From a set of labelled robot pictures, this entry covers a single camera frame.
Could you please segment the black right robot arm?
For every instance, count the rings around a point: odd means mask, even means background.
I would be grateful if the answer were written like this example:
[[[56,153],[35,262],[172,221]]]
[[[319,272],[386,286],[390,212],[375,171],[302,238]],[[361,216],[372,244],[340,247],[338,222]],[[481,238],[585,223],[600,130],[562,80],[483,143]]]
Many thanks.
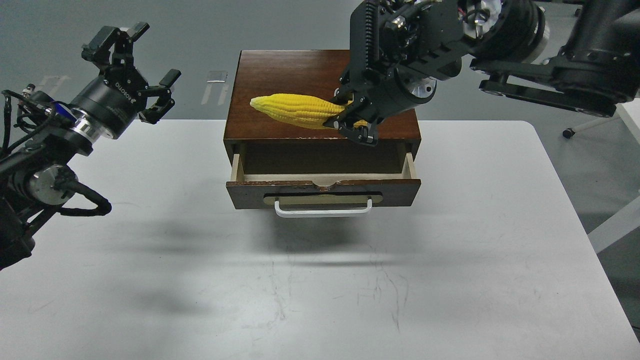
[[[639,2],[588,0],[566,43],[536,64],[550,37],[532,0],[364,0],[350,16],[350,60],[324,121],[350,141],[378,143],[386,119],[426,104],[462,58],[488,75],[481,91],[611,117],[639,93]]]

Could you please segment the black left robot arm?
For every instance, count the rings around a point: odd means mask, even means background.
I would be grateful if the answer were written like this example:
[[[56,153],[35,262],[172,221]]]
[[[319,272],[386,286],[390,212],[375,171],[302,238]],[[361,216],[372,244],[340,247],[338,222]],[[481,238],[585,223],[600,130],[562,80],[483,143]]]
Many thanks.
[[[134,43],[149,27],[105,26],[84,44],[82,58],[99,73],[68,104],[32,83],[20,93],[2,91],[2,269],[32,255],[34,234],[55,214],[94,217],[112,210],[68,163],[75,155],[87,157],[102,136],[118,139],[136,117],[155,125],[175,105],[172,86],[179,70],[169,70],[152,86],[135,67]]]

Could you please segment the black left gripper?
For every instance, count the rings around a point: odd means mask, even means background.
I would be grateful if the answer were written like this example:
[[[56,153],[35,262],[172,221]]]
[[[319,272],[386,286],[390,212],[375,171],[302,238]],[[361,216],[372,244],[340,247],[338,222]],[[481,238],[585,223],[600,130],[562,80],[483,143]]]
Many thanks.
[[[140,74],[126,77],[136,69],[133,44],[149,28],[147,22],[138,22],[126,29],[103,26],[82,46],[82,59],[94,64],[99,76],[73,98],[71,107],[89,114],[114,140],[125,132],[137,114],[142,122],[155,125],[175,105],[171,88],[181,77],[180,70],[170,69],[156,86],[148,86]],[[147,99],[154,97],[156,102],[146,108]]]

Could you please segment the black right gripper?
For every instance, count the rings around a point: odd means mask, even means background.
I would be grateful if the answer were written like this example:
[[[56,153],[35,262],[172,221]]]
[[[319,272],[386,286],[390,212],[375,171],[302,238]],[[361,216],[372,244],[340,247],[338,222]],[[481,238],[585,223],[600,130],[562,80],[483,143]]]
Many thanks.
[[[322,105],[330,116],[322,129],[339,130],[346,139],[364,146],[378,145],[378,126],[390,117],[410,111],[434,98],[438,81],[419,77],[398,68],[366,74],[348,64],[340,76],[339,104]]]

